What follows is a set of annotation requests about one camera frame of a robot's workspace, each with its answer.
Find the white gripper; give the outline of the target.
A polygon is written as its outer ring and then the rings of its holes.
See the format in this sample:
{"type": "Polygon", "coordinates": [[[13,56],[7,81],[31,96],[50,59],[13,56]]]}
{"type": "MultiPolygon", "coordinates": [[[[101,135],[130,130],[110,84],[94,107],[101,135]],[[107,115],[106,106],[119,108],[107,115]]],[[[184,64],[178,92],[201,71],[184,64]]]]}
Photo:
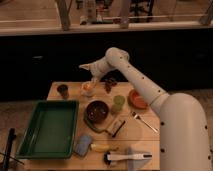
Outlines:
{"type": "Polygon", "coordinates": [[[105,58],[101,58],[95,62],[88,64],[81,64],[80,68],[91,72],[93,78],[91,79],[91,86],[95,88],[100,79],[110,71],[110,65],[105,58]]]}

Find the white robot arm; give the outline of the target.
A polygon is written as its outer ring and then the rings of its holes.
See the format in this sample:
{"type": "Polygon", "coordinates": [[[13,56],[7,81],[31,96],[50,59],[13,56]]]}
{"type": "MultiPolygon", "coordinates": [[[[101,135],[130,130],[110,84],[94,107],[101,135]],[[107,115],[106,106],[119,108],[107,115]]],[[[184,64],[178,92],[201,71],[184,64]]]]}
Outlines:
{"type": "Polygon", "coordinates": [[[160,171],[212,171],[205,111],[185,93],[169,94],[129,63],[129,54],[109,48],[94,62],[80,64],[97,84],[108,72],[119,70],[160,120],[160,171]]]}

